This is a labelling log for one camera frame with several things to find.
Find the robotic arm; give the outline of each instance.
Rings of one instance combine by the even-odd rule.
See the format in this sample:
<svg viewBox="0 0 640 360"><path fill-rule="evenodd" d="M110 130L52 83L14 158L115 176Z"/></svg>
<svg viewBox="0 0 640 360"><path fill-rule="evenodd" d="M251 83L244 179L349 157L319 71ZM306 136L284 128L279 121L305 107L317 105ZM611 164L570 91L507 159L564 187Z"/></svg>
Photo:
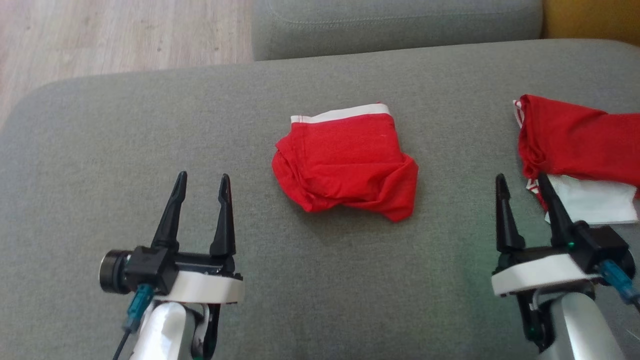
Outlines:
<svg viewBox="0 0 640 360"><path fill-rule="evenodd" d="M620 346L596 306L594 284L612 285L640 310L640 293L629 246L611 227L573 223L545 174L538 179L551 220L551 246L526 247L509 205L509 189L496 177L498 266L496 296L514 295L525 338L540 360L624 360Z"/></svg>
<svg viewBox="0 0 640 360"><path fill-rule="evenodd" d="M118 359L129 334L139 328L131 360L210 359L216 348L221 304L244 298L243 278L235 273L233 259L236 236L229 176L224 174L220 184L221 209L209 254L179 252L177 233L186 186L183 171L150 247L111 250L100 264L103 291L136 292L113 359Z"/></svg>

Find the camera lens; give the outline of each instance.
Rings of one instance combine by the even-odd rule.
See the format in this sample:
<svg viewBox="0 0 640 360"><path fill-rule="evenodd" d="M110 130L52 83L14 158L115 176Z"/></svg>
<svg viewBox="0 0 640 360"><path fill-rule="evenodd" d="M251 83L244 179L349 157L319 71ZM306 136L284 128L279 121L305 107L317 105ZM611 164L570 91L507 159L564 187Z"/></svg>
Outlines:
<svg viewBox="0 0 640 360"><path fill-rule="evenodd" d="M106 293L128 294L131 292L124 283L124 266L131 251L111 250L100 262L100 287Z"/></svg>

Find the folded red cloth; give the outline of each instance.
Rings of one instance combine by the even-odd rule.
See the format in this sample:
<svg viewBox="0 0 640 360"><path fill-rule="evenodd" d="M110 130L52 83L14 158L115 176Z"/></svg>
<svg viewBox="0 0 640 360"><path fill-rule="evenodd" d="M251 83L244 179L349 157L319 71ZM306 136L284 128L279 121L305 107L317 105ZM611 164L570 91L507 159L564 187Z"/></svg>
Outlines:
<svg viewBox="0 0 640 360"><path fill-rule="evenodd" d="M400 150L387 106L291 120L271 164L282 190L305 211L343 204L395 222L411 215L418 166Z"/></svg>
<svg viewBox="0 0 640 360"><path fill-rule="evenodd" d="M640 113L602 110L523 95L518 150L523 173L610 180L640 186Z"/></svg>

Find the gray fabric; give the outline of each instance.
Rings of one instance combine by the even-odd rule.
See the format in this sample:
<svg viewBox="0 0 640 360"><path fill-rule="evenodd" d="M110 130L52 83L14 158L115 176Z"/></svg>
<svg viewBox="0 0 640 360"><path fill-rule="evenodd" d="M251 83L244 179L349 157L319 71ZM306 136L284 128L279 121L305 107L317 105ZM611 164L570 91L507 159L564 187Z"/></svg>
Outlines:
<svg viewBox="0 0 640 360"><path fill-rule="evenodd" d="M540 37L540 0L256 0L256 60Z"/></svg>
<svg viewBox="0 0 640 360"><path fill-rule="evenodd" d="M496 174L529 245L550 235L524 189L511 100L640 111L639 61L618 42L534 40L45 86L0 133L0 357L111 357L130 297L101 292L100 259L150 243L184 169L185 251L207 251L220 176L232 180L247 294L223 308L216 359L532 359L515 299L490 283ZM289 115L376 101L420 166L415 214L304 213L271 172ZM640 246L637 225L617 229ZM609 288L598 304L640 357L627 332L640 335L640 316Z"/></svg>

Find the black cable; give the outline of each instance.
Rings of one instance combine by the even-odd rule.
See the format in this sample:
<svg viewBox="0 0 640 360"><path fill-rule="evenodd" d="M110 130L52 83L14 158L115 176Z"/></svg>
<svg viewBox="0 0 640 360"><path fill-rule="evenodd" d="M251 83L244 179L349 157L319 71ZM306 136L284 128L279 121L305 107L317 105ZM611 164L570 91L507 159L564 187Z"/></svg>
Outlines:
<svg viewBox="0 0 640 360"><path fill-rule="evenodd" d="M120 340L120 345L118 345L118 350L116 350L116 353L113 354L113 360L118 360L118 358L120 357L120 353L122 352L122 348L124 348L124 344L127 342L127 338L129 337L130 334L131 334L131 330L130 329L126 329L124 331L124 335L122 336L122 340Z"/></svg>

